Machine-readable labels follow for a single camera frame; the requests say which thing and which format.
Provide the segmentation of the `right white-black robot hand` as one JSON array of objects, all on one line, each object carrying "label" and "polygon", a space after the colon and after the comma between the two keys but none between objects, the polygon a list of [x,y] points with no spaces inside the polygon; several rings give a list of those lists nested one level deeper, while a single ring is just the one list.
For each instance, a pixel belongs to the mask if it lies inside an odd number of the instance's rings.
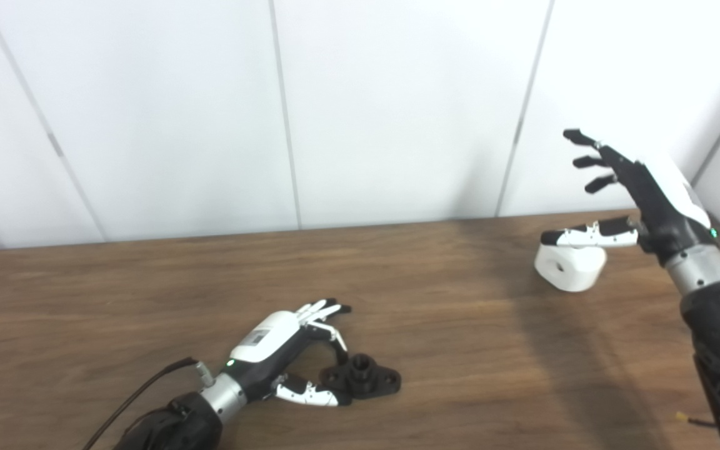
[{"label": "right white-black robot hand", "polygon": [[620,184],[637,207],[637,220],[612,217],[592,223],[544,231],[540,243],[564,248],[622,248],[638,245],[654,254],[665,266],[674,256],[693,248],[718,248],[711,218],[678,167],[668,159],[638,159],[625,156],[611,146],[586,136],[579,129],[563,131],[565,139],[577,146],[589,146],[598,156],[577,157],[575,168],[603,166],[611,174],[595,177],[586,185],[589,194]]}]

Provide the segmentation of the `left white-black robot hand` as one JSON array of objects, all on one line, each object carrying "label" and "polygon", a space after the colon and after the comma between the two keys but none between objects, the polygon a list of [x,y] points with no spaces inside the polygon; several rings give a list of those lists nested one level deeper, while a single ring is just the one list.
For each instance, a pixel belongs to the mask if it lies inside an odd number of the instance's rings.
[{"label": "left white-black robot hand", "polygon": [[237,382],[248,404],[277,397],[297,404],[349,406],[350,395],[292,375],[288,367],[316,342],[330,345],[338,364],[348,362],[348,346],[328,319],[351,311],[351,306],[334,298],[304,304],[296,311],[275,311],[231,351],[222,373]]}]

